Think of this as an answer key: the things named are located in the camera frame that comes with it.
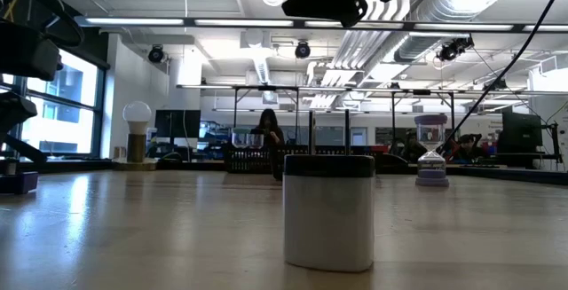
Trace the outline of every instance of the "hourglass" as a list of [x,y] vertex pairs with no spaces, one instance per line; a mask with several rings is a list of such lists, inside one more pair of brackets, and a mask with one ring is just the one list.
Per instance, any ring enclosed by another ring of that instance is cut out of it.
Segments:
[[446,160],[436,153],[436,149],[446,141],[445,125],[447,116],[424,115],[414,118],[418,142],[428,152],[418,159],[417,185],[444,186],[450,183],[446,178]]

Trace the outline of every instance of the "white globe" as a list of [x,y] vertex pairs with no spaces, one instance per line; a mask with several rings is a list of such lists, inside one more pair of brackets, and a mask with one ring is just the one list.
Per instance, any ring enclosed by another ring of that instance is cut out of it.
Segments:
[[147,103],[134,101],[124,107],[122,117],[125,121],[150,121],[152,110]]

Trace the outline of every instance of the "black monitor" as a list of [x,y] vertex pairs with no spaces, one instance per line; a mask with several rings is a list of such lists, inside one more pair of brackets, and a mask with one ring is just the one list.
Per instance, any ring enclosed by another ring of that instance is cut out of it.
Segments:
[[533,153],[542,146],[540,117],[531,114],[503,113],[503,131],[499,135],[500,146],[514,150],[512,153]]
[[174,138],[199,138],[200,122],[199,110],[158,110],[155,122],[157,137],[169,137],[171,144]]

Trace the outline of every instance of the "clear container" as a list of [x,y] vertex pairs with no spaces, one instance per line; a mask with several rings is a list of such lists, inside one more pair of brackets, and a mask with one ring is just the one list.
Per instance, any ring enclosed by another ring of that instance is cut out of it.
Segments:
[[247,134],[247,145],[249,148],[260,149],[264,146],[264,132],[253,129]]
[[247,135],[250,129],[233,129],[233,146],[237,148],[247,148]]
[[447,116],[424,115],[414,118],[418,142],[428,152],[418,159],[418,178],[416,184],[429,186],[448,186],[446,160],[436,149],[446,141]]

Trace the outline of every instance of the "black cable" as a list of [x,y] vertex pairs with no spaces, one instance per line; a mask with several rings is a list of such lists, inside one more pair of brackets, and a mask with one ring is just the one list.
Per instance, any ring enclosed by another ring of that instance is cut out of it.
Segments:
[[460,123],[457,125],[457,127],[452,131],[452,134],[450,134],[450,136],[446,139],[446,142],[444,143],[444,145],[447,145],[449,143],[450,138],[452,138],[455,135],[455,133],[460,129],[460,127],[463,125],[463,123],[468,120],[468,118],[471,116],[471,114],[473,114],[473,112],[477,109],[479,104],[481,104],[481,102],[483,101],[485,96],[487,96],[489,91],[501,80],[501,78],[503,78],[503,76],[505,74],[507,74],[507,72],[513,67],[513,65],[515,65],[515,63],[517,63],[518,59],[521,58],[521,56],[525,52],[526,48],[533,41],[533,38],[536,35],[536,32],[539,31],[540,25],[542,24],[544,19],[547,17],[548,11],[550,11],[550,8],[552,7],[552,4],[554,4],[555,1],[556,0],[549,0],[548,1],[547,6],[544,8],[544,11],[542,12],[542,14],[539,17],[539,20],[537,20],[536,24],[534,25],[534,28],[532,29],[531,34],[529,34],[528,38],[526,39],[525,44],[523,44],[523,46],[521,47],[521,49],[519,50],[517,55],[513,58],[513,60],[511,60],[511,62],[507,65],[507,67],[505,67],[505,69],[501,72],[501,74],[484,91],[484,93],[477,100],[477,102],[473,105],[473,107],[471,107],[469,112],[465,115],[465,117],[463,117],[463,119],[460,121]]
[[[479,52],[477,52],[476,48],[473,47],[472,48],[473,51],[479,56],[479,58],[481,59],[481,61],[484,62],[484,64],[487,66],[487,68],[489,68],[489,70],[495,75],[495,77],[498,77],[497,73],[495,73],[495,71],[489,66],[489,64],[487,64],[487,62],[485,61],[485,59],[481,56],[481,54],[479,54]],[[507,86],[507,88],[513,93],[513,95],[515,95],[515,97],[520,100],[523,105],[526,106],[526,108],[528,108],[533,114],[539,116],[541,121],[544,121],[544,124],[546,126],[548,126],[548,123],[544,120],[544,118],[542,118],[537,112],[534,111],[534,109],[532,109],[522,98],[520,98],[509,86]]]
[[554,114],[552,114],[552,115],[545,121],[545,123],[548,125],[548,122],[549,122],[554,116],[556,116],[558,113],[560,113],[560,112],[562,111],[562,108],[566,107],[566,105],[568,105],[568,101],[566,101],[566,102],[564,103],[564,105],[560,106],[560,108],[558,108],[558,110],[557,110]]

